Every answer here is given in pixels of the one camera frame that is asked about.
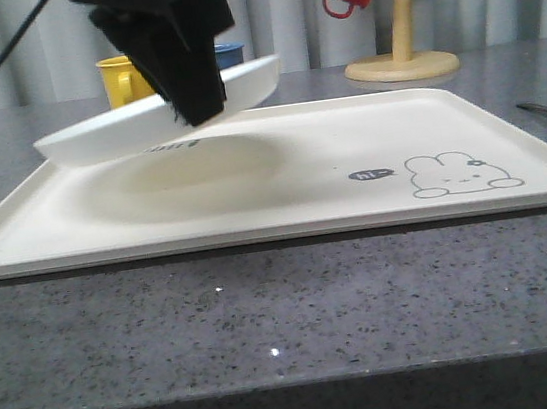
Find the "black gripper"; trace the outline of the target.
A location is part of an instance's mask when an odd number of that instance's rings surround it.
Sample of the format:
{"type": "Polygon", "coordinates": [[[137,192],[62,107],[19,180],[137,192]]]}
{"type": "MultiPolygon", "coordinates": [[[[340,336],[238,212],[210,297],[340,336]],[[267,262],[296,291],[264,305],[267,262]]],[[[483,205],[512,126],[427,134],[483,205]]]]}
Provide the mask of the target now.
{"type": "Polygon", "coordinates": [[[209,40],[235,24],[227,0],[70,1],[97,7],[91,22],[188,125],[224,110],[225,86],[209,40]]]}

